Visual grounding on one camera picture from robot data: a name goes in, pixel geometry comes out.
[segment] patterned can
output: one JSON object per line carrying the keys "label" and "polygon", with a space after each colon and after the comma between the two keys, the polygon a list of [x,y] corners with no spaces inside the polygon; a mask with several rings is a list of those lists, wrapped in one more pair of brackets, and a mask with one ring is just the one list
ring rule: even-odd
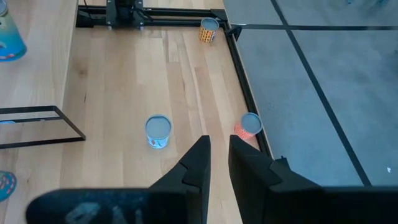
{"label": "patterned can", "polygon": [[234,132],[241,139],[251,139],[262,130],[260,117],[254,113],[246,113],[234,127]]}
{"label": "patterned can", "polygon": [[26,50],[6,2],[0,0],[0,62],[17,60],[25,55]]}
{"label": "patterned can", "polygon": [[148,118],[145,124],[148,144],[155,149],[162,149],[169,143],[172,123],[161,114],[153,115]]}
{"label": "patterned can", "polygon": [[216,31],[219,27],[220,25],[218,24],[217,20],[213,18],[202,19],[200,23],[199,33],[200,40],[206,43],[212,42],[216,36]]}

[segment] concrete floor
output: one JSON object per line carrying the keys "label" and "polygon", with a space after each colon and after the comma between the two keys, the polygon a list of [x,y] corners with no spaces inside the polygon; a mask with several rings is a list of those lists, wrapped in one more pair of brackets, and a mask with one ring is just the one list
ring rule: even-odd
{"label": "concrete floor", "polygon": [[[269,1],[251,0],[259,16],[225,4],[232,23],[280,24]],[[278,3],[289,25],[398,24],[395,1]],[[398,30],[294,36],[371,183],[398,185]],[[362,185],[286,31],[244,29],[238,47],[275,157],[320,185]]]}

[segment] metal stand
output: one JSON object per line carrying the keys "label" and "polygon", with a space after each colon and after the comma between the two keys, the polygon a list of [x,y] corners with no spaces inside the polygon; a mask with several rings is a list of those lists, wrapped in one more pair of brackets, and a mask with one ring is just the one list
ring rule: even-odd
{"label": "metal stand", "polygon": [[69,120],[68,117],[64,115],[64,113],[62,113],[62,111],[57,106],[29,106],[21,108],[1,108],[0,114],[37,113],[37,112],[51,112],[51,111],[56,112],[58,116],[44,117],[44,118],[29,118],[29,119],[11,119],[11,120],[9,119],[5,121],[0,121],[0,124],[64,120],[64,122],[66,122],[69,125],[69,127],[71,127],[79,135],[79,137],[0,144],[0,149],[26,147],[26,146],[40,146],[45,144],[67,143],[67,142],[77,142],[77,141],[86,140],[86,136]]}
{"label": "metal stand", "polygon": [[[224,35],[248,111],[258,114],[236,46],[236,40],[242,28],[231,27],[224,9],[168,9],[143,7],[142,5],[142,0],[107,0],[106,6],[79,6],[76,27],[110,26],[116,29],[122,27],[142,29],[145,26],[200,27],[203,17],[215,18],[220,27],[224,29]],[[160,16],[167,16],[167,19],[157,18]],[[264,132],[260,132],[256,137],[260,150],[270,156],[271,153]]]}

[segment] blue container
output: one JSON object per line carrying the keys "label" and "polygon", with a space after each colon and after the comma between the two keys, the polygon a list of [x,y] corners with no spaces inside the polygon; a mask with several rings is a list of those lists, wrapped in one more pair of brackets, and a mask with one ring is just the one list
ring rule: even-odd
{"label": "blue container", "polygon": [[26,50],[6,2],[0,0],[0,62],[17,60],[25,55]]}
{"label": "blue container", "polygon": [[166,147],[171,130],[172,123],[166,116],[161,114],[151,116],[145,124],[148,144],[155,149]]}

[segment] can lid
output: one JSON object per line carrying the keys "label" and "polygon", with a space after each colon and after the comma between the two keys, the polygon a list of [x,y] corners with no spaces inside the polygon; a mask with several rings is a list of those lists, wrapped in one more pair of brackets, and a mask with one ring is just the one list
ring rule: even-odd
{"label": "can lid", "polygon": [[213,18],[202,19],[201,25],[207,30],[217,30],[220,27],[217,20],[215,20]]}
{"label": "can lid", "polygon": [[4,0],[0,0],[0,15],[7,10],[7,3]]}
{"label": "can lid", "polygon": [[251,134],[257,134],[262,129],[260,117],[254,113],[246,113],[242,116],[242,127]]}
{"label": "can lid", "polygon": [[151,116],[145,125],[146,133],[153,139],[163,139],[169,136],[172,129],[170,120],[161,114]]}

